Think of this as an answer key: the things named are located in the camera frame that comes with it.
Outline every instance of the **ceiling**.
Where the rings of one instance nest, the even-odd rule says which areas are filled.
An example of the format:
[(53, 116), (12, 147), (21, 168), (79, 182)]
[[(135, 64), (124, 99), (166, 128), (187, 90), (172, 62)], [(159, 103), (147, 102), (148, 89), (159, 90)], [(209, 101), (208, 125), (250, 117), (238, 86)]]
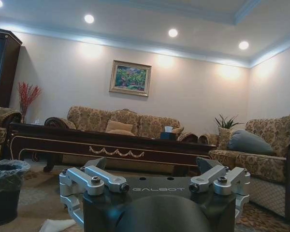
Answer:
[[(246, 62), (290, 39), (290, 0), (2, 0), (0, 21)], [(92, 14), (93, 24), (84, 22)], [(176, 28), (171, 38), (168, 30)], [(250, 47), (242, 51), (240, 41)]]

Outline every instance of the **patterned rug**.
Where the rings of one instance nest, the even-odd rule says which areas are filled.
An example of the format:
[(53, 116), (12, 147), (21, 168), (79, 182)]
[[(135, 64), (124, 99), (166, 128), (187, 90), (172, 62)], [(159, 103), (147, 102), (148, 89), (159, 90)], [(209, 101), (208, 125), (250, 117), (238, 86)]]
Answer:
[[(18, 217), (3, 226), (0, 232), (38, 232), (46, 219), (70, 219), (68, 212), (59, 200), (58, 174), (64, 168), (58, 166), (52, 173), (42, 172), (43, 165), (31, 164), (21, 190)], [(123, 176), (136, 176), (136, 173), (118, 173)], [(74, 225), (65, 232), (83, 232)], [(236, 232), (290, 232), (290, 225), (282, 218), (254, 204), (246, 204)]]

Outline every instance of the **picture frame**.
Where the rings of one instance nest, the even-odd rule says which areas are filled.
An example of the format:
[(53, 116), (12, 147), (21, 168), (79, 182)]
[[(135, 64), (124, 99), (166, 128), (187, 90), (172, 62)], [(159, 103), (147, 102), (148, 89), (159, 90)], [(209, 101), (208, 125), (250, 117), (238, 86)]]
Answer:
[(110, 92), (148, 97), (151, 66), (113, 61)]

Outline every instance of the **potted plant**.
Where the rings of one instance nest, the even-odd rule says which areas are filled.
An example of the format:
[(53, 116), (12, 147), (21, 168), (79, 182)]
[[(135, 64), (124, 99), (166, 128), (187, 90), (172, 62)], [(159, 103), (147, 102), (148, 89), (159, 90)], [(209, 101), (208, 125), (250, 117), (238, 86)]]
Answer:
[(241, 122), (235, 122), (237, 116), (233, 116), (230, 119), (228, 117), (224, 117), (223, 115), (219, 114), (219, 118), (215, 117), (216, 124), (218, 127), (232, 129), (235, 125), (243, 124)]

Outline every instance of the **bolt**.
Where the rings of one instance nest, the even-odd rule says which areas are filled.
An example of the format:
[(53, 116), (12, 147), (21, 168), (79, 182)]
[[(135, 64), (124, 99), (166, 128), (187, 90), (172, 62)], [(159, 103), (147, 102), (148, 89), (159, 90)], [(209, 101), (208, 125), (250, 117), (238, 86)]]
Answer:
[(122, 184), (119, 189), (121, 192), (128, 192), (130, 189), (130, 186), (128, 184)]
[(196, 184), (191, 184), (191, 185), (189, 185), (189, 190), (191, 192), (198, 192), (200, 190), (200, 187)]
[(218, 182), (219, 183), (226, 183), (227, 181), (228, 181), (227, 178), (225, 178), (224, 176), (218, 177)]
[(92, 179), (91, 179), (91, 183), (100, 183), (101, 179), (100, 177), (98, 176), (94, 176)]

